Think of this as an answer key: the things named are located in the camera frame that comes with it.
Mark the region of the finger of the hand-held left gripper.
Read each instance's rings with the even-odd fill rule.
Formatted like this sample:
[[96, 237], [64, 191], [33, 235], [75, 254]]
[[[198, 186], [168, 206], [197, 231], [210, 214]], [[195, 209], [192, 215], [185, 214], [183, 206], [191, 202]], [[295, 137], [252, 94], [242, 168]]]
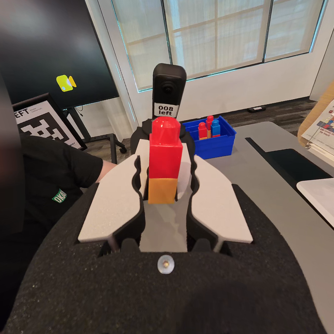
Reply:
[[189, 151], [186, 143], [182, 143], [182, 145], [183, 145], [183, 150], [181, 157], [181, 165], [178, 175], [177, 192], [175, 196], [176, 202], [184, 195], [187, 186], [189, 184], [189, 180], [191, 178], [191, 159]]
[[149, 140], [140, 139], [136, 148], [135, 155], [140, 156], [140, 192], [144, 201], [147, 201], [147, 187], [148, 187], [148, 168], [149, 168]]

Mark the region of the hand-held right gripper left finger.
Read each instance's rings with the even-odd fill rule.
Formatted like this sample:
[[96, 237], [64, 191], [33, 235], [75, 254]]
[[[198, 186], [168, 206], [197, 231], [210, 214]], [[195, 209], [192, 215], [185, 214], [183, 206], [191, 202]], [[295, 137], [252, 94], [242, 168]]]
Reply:
[[78, 235], [79, 242], [107, 241], [112, 251], [118, 251], [123, 240], [141, 236], [145, 211], [140, 173], [140, 156], [132, 155], [105, 175]]

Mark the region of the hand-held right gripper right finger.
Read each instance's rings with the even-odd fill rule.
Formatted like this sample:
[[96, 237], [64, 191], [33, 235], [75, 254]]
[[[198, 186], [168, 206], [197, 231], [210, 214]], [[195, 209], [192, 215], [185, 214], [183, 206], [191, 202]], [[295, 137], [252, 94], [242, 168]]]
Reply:
[[253, 242], [232, 183], [197, 155], [191, 163], [191, 190], [186, 231], [195, 243], [206, 239], [210, 249], [219, 253], [225, 241]]

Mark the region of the red mega block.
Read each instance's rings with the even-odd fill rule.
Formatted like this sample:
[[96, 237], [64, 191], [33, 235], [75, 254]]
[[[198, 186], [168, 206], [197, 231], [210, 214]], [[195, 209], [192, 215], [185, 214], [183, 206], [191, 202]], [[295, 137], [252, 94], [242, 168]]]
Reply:
[[152, 122], [149, 137], [150, 179], [178, 178], [183, 151], [180, 128], [180, 123], [170, 117], [158, 117]]

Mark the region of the yellow mega block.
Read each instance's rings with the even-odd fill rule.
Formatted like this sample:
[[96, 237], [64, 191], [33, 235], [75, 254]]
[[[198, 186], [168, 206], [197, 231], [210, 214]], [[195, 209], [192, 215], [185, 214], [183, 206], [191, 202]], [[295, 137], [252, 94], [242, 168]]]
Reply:
[[148, 204], [173, 204], [177, 184], [177, 178], [149, 178]]

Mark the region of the blue plastic bin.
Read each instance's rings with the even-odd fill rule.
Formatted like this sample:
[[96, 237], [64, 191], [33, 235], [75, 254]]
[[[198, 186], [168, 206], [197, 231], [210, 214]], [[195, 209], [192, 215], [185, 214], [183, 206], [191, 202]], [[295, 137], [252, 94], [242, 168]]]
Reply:
[[219, 116], [217, 121], [220, 125], [220, 136], [199, 140], [198, 125], [204, 121], [205, 119], [199, 119], [183, 123], [186, 132], [189, 132], [190, 136], [194, 140], [195, 154], [203, 159], [231, 155], [236, 137], [236, 131], [234, 128], [232, 128], [232, 126], [222, 116]]

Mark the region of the cluster of block towers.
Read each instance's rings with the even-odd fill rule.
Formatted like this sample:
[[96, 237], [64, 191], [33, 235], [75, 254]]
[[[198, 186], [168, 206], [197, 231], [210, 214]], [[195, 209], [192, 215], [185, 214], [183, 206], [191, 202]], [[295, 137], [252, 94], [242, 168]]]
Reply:
[[212, 115], [198, 125], [199, 140], [217, 138], [220, 136], [220, 123]]

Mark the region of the person's left forearm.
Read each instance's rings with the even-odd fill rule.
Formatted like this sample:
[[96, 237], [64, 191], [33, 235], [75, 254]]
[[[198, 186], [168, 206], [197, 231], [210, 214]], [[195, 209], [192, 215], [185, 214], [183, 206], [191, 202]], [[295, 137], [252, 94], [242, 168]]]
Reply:
[[95, 181], [95, 183], [99, 183], [106, 176], [106, 174], [109, 173], [116, 166], [117, 166], [117, 164], [114, 164], [112, 162], [103, 160], [102, 161], [101, 172], [100, 172], [97, 180]]

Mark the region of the glass window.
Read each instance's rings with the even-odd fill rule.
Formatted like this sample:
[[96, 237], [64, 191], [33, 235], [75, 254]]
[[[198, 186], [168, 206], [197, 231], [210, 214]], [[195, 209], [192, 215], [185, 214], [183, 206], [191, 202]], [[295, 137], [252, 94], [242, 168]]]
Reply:
[[113, 0], [137, 91], [159, 63], [187, 80], [312, 51], [327, 1]]

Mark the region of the black monitor stand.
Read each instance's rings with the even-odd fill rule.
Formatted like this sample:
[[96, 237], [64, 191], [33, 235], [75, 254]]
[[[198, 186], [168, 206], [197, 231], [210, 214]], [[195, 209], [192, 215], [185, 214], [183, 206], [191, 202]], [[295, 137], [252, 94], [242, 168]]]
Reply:
[[127, 149], [123, 143], [121, 143], [116, 135], [114, 133], [109, 133], [105, 135], [100, 135], [100, 136], [94, 136], [92, 137], [87, 128], [85, 127], [83, 121], [81, 120], [79, 116], [79, 112], [76, 110], [76, 108], [68, 108], [62, 111], [64, 114], [65, 118], [68, 117], [68, 115], [71, 115], [74, 123], [77, 125], [78, 130], [81, 132], [83, 139], [82, 141], [87, 144], [87, 143], [94, 143], [102, 140], [108, 140], [110, 142], [110, 151], [111, 151], [111, 162], [114, 164], [118, 164], [117, 161], [117, 150], [116, 147], [119, 147], [119, 152], [122, 154], [127, 153]]

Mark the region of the framed marker sign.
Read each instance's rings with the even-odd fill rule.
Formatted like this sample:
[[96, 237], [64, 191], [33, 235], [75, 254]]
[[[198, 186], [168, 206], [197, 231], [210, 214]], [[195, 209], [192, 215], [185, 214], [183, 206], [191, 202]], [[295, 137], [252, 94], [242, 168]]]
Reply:
[[87, 146], [49, 93], [12, 105], [20, 134], [49, 138], [71, 147]]

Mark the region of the wooden board with instruction sheet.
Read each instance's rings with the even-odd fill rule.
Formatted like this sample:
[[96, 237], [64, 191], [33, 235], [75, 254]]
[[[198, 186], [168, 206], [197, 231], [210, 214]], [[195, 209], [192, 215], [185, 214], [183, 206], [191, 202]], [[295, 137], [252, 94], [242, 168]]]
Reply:
[[334, 166], [333, 82], [299, 127], [297, 138], [310, 153]]

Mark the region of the black monitor screen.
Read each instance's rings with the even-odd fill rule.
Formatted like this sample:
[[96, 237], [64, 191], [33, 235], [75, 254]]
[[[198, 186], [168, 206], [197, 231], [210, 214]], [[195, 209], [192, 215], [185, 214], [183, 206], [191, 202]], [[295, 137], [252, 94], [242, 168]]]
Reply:
[[119, 97], [83, 0], [1, 0], [0, 65], [12, 104], [46, 93], [61, 109]]

